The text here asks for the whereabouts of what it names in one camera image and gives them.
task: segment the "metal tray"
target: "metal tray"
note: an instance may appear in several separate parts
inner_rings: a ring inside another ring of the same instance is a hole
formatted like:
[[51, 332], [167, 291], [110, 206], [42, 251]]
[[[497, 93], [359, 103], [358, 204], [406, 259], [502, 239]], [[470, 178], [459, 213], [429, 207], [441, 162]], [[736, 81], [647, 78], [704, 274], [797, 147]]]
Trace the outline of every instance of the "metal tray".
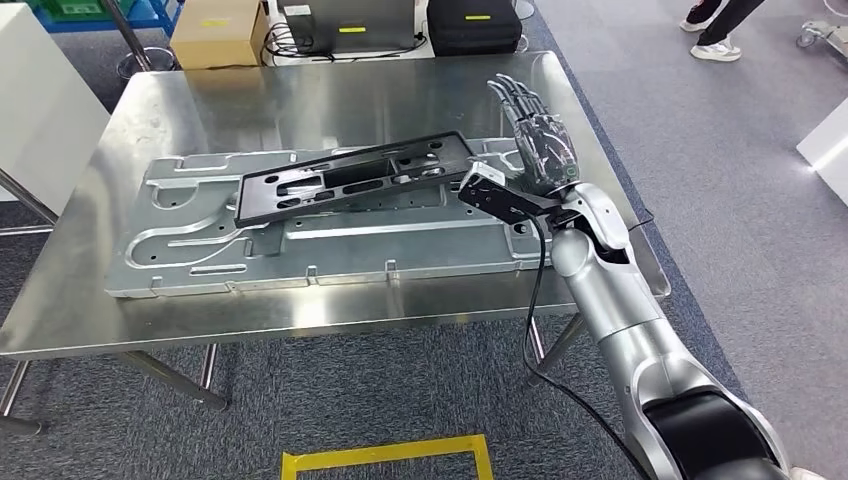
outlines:
[[[478, 159], [523, 172], [513, 139], [469, 140]], [[279, 151], [151, 162], [106, 275], [113, 297], [385, 282], [535, 268], [532, 227], [457, 198], [459, 181], [345, 209], [237, 228], [242, 175], [355, 151]]]

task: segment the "robotic hand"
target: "robotic hand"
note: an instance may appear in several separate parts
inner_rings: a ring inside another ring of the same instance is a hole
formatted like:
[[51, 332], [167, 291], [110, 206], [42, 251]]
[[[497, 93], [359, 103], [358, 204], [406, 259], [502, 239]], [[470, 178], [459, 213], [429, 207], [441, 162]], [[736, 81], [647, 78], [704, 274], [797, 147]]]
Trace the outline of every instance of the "robotic hand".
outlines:
[[563, 124], [523, 84], [498, 75], [489, 86], [515, 129], [525, 191], [475, 162], [459, 198], [508, 224], [545, 216], [553, 236], [551, 263], [601, 350], [622, 411], [624, 441], [647, 475], [789, 478], [789, 462], [768, 421], [719, 383], [675, 334], [635, 263], [615, 204], [601, 188], [580, 181]]

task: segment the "black pants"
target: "black pants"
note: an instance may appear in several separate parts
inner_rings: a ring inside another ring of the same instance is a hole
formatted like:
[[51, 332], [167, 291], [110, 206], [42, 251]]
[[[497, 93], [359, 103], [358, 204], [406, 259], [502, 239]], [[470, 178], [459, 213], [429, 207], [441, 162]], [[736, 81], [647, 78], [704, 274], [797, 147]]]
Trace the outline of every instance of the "black pants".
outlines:
[[[733, 31], [765, 0], [730, 0], [724, 10], [718, 14], [709, 27], [701, 33], [698, 45], [712, 45], [718, 43]], [[689, 23], [706, 22], [721, 6], [721, 0], [703, 0], [692, 7], [686, 21]]]

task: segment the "cardboard box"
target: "cardboard box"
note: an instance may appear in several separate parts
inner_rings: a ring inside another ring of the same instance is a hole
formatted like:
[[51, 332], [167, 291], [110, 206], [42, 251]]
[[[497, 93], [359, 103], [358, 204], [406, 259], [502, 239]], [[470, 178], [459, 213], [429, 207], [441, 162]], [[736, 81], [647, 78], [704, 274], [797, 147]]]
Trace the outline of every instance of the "cardboard box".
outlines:
[[171, 49], [184, 70], [257, 66], [267, 33], [259, 0], [188, 0]]

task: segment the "white sneaker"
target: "white sneaker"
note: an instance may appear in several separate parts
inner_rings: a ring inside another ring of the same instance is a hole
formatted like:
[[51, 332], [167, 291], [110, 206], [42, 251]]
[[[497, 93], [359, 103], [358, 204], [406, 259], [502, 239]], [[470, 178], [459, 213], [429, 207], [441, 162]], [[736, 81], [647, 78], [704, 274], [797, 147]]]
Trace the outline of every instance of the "white sneaker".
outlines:
[[684, 32], [688, 33], [696, 33], [701, 32], [707, 29], [710, 26], [710, 23], [713, 21], [712, 18], [708, 19], [706, 22], [701, 23], [689, 23], [684, 18], [682, 22], [680, 22], [680, 29]]
[[689, 53], [695, 58], [715, 62], [735, 62], [742, 57], [742, 49], [731, 45], [729, 39], [712, 45], [695, 45]]

